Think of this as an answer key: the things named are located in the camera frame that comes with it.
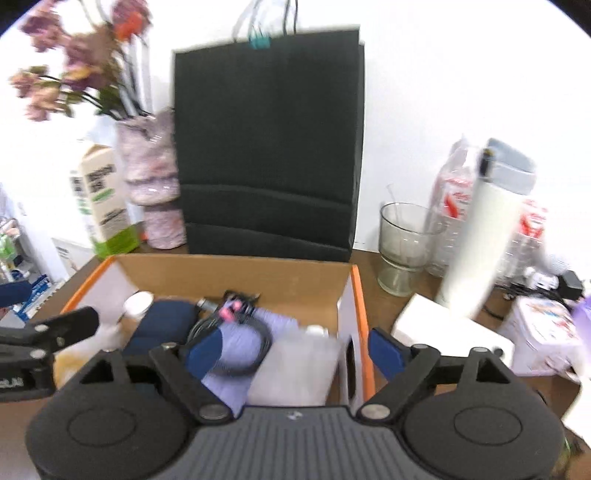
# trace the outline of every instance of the lavender fabric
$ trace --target lavender fabric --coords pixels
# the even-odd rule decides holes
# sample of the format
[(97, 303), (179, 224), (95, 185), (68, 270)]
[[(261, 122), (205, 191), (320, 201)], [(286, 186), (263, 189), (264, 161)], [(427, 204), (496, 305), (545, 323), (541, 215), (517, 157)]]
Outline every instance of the lavender fabric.
[[(297, 320), (269, 310), (255, 309), (253, 315), (267, 324), (274, 342), (290, 330), (298, 328)], [(219, 329), (222, 331), (223, 339), (220, 360), (237, 367), (247, 366), (254, 362), (261, 347), (261, 339), (252, 328), (225, 322)], [(201, 382), (232, 409), (234, 416), (238, 416), (246, 403), (246, 395), (252, 378), (253, 376), (223, 377), (208, 373)]]

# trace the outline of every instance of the bag handle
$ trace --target bag handle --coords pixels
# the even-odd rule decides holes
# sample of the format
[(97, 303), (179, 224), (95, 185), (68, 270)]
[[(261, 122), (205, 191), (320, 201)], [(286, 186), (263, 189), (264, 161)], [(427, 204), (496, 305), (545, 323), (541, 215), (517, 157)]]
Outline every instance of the bag handle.
[[(298, 4), (298, 0), (294, 0), (294, 1), (295, 1), (295, 8), (294, 8), (294, 19), (293, 19), (293, 33), (296, 34), (297, 33), (297, 17), (298, 17), (299, 4)], [(240, 14), (240, 17), (238, 17), (238, 20), (236, 21), (236, 24), (232, 28), (232, 40), (234, 42), (238, 42), (238, 35), (240, 33), (240, 30), (244, 26), (244, 22), (246, 21), (246, 18), (248, 17), (249, 14), (251, 16), (251, 19), (250, 19), (250, 22), (248, 25), (248, 40), (251, 40), (253, 38), (253, 36), (257, 35), (255, 23), (256, 23), (257, 15), (259, 13), (259, 9), (260, 9), (262, 3), (263, 3), (263, 0), (252, 0), (246, 6), (246, 8), (242, 11), (242, 13)], [(284, 35), (287, 35), (287, 24), (288, 24), (288, 19), (289, 19), (289, 15), (290, 15), (291, 10), (292, 10), (291, 9), (291, 0), (285, 0), (283, 22), (282, 22), (282, 29), (283, 29)], [(261, 30), (261, 24), (262, 24), (262, 20), (259, 20), (258, 21), (258, 34), (260, 36), (263, 36), (262, 30)]]

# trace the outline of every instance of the teal clip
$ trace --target teal clip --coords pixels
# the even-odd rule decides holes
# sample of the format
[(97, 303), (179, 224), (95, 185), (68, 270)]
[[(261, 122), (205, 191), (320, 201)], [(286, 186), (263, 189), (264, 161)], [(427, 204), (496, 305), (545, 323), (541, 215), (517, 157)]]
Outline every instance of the teal clip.
[(254, 37), (251, 37), (251, 48), (260, 50), (262, 48), (271, 48), (271, 37), (263, 35), (262, 32), (255, 33)]

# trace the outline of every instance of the milk carton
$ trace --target milk carton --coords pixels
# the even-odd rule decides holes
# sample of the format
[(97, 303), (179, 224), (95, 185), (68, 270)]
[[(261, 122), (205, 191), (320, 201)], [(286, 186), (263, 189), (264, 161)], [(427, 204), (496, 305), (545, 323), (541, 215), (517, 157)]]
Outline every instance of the milk carton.
[(139, 240), (125, 206), (115, 152), (91, 142), (81, 148), (82, 160), (70, 171), (70, 182), (95, 253), (99, 258), (128, 253)]

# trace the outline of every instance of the wooden table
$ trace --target wooden table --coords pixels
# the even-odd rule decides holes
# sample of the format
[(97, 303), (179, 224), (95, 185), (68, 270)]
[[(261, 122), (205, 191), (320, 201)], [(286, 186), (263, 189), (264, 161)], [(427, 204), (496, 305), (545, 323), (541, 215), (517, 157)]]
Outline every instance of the wooden table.
[[(139, 251), (151, 252), (152, 250), (143, 245)], [(173, 252), (186, 253), (186, 249), (180, 247)], [(378, 254), (354, 251), (351, 262), (358, 265), (361, 274), (369, 326), (379, 326), (389, 332), (408, 298), (393, 297), (379, 287), (376, 281), (376, 272), (379, 266)], [(65, 302), (98, 264), (99, 261), (93, 259), (85, 265), (43, 306), (35, 316), (35, 321), (59, 313)], [(417, 292), (433, 298), (439, 287), (439, 282), (439, 279), (425, 274), (418, 285)], [(500, 294), (493, 293), (487, 305), (493, 311), (505, 314), (509, 309), (510, 302), (504, 300)], [(496, 329), (500, 324), (498, 320), (484, 312), (481, 312), (476, 320), (491, 329)], [(551, 408), (559, 416), (562, 416), (579, 391), (577, 385), (562, 377), (526, 378), (525, 381), (546, 397)], [(376, 383), (378, 388), (385, 384), (379, 374), (376, 375)], [(46, 401), (0, 404), (0, 480), (39, 479), (24, 447), (24, 432), (30, 418)], [(584, 455), (573, 465), (569, 478), (571, 480), (591, 479), (591, 454)]]

